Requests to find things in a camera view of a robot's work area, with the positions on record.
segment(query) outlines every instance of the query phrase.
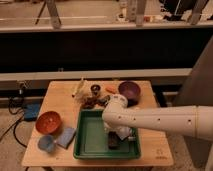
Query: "cable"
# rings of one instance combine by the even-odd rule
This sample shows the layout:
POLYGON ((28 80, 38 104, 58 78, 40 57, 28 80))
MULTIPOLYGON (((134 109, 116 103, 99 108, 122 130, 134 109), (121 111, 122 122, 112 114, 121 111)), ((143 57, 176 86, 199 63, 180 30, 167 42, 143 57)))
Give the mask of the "cable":
POLYGON ((26 167, 24 171, 28 171, 29 167, 26 167))
POLYGON ((14 136, 15 140, 17 141, 17 143, 19 143, 21 146, 27 148, 27 145, 23 144, 23 143, 17 138, 17 136, 16 136, 16 128, 17 128, 17 126, 18 126, 22 121, 24 121, 24 120, 23 120, 23 119, 20 119, 18 122, 16 122, 16 124, 15 124, 15 126, 14 126, 14 128, 13 128, 13 136, 14 136))
POLYGON ((2 141, 2 139, 4 138, 4 136, 9 132, 9 130, 20 120, 22 120, 24 115, 22 115, 18 120, 16 120, 0 137, 0 142, 2 141))
POLYGON ((19 114, 20 112, 22 112, 23 110, 23 104, 24 104, 24 96, 20 96, 18 97, 18 99, 15 99, 15 97, 9 97, 9 103, 8 103, 8 110, 10 112, 11 115, 16 115, 19 114))

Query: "green tray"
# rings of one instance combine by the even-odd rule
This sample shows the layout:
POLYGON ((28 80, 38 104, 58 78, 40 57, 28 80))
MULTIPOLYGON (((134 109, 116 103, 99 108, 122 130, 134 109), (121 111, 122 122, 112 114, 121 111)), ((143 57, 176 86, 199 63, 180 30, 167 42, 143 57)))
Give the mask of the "green tray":
POLYGON ((140 144, 137 129, 133 129, 136 141, 127 139, 119 142, 118 149, 108 148, 108 135, 104 132, 103 110, 82 110, 74 146, 77 159, 131 159, 140 157, 140 144))

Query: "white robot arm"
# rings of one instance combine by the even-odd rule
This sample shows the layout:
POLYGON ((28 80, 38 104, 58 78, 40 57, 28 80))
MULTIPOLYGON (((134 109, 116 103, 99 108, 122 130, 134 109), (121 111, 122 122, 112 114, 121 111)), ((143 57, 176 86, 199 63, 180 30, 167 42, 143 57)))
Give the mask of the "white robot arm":
POLYGON ((213 141, 213 107, 185 106, 127 109, 127 99, 115 94, 103 111, 105 129, 119 126, 174 132, 213 141))

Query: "wooden tabletop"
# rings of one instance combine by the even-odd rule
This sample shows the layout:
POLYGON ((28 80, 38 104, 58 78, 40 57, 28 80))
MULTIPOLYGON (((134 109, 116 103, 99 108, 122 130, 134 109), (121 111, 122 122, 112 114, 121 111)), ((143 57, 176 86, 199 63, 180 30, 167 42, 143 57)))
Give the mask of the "wooden tabletop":
MULTIPOLYGON (((157 107, 149 81, 135 81, 141 87, 140 103, 137 108, 157 107)), ((92 84, 101 85, 101 96, 109 94, 106 86, 118 87, 120 81, 85 81, 83 91, 90 93, 92 84)), ((77 128, 77 120, 81 103, 72 97, 72 92, 78 81, 53 81, 50 83, 39 115, 46 111, 56 111, 60 114, 63 127, 77 128)), ((169 166, 173 164, 167 138, 164 132, 139 129, 142 155, 139 159, 116 160, 80 160, 73 157, 74 142, 67 150, 57 147, 53 154, 45 153, 37 148, 42 135, 33 128, 24 158, 23 166, 70 166, 70 167, 142 167, 169 166)))

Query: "brown object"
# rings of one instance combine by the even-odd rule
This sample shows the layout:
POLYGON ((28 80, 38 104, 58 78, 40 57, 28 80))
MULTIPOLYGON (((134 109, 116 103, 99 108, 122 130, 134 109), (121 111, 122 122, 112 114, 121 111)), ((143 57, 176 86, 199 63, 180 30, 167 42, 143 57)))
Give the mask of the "brown object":
POLYGON ((108 133, 108 148, 117 149, 119 146, 119 138, 115 132, 108 133))
POLYGON ((92 109, 95 107, 97 102, 97 98, 95 97, 87 97, 85 102, 81 105, 81 109, 92 109))
POLYGON ((43 113, 36 121, 36 130, 44 135, 54 133, 61 125, 61 118, 57 112, 43 113))
MULTIPOLYGON (((157 107, 153 96, 151 84, 149 81, 134 81, 143 91, 143 101, 140 100, 136 105, 138 108, 157 107)), ((79 109, 81 103, 70 97, 70 90, 78 81, 52 81, 49 84, 46 96, 40 109, 40 114, 44 111, 55 110, 63 118, 64 125, 70 125, 77 128, 79 109)), ((101 87, 112 85, 118 87, 121 81, 86 81, 84 91, 90 94, 90 87, 93 84, 99 84, 101 87)), ((101 91, 102 97, 109 93, 101 91)), ((91 168, 91 167, 110 167, 110 168, 140 168, 147 166, 170 166, 173 164, 173 158, 168 145, 167 137, 164 132, 152 131, 147 129, 138 129, 141 157, 133 160, 77 160, 73 156, 74 143, 67 150, 57 148, 56 152, 49 156, 37 148, 41 134, 33 129, 31 138, 24 154, 23 166, 55 166, 71 168, 91 168)))

